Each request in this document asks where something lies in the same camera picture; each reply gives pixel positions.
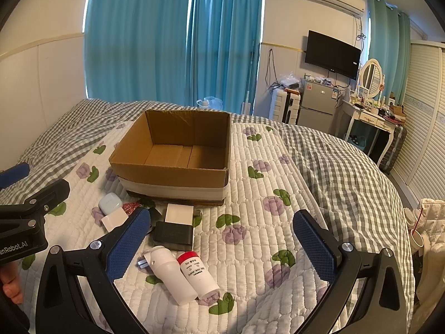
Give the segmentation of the person's left hand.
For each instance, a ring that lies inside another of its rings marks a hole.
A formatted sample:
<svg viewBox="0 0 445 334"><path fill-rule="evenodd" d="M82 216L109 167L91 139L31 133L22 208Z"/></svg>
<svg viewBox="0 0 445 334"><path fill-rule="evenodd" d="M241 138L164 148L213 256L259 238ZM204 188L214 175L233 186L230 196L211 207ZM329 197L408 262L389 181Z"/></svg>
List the person's left hand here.
<svg viewBox="0 0 445 334"><path fill-rule="evenodd" d="M14 304L22 304L23 292L20 284L17 262L9 262L1 266L0 278L6 297L8 297Z"/></svg>

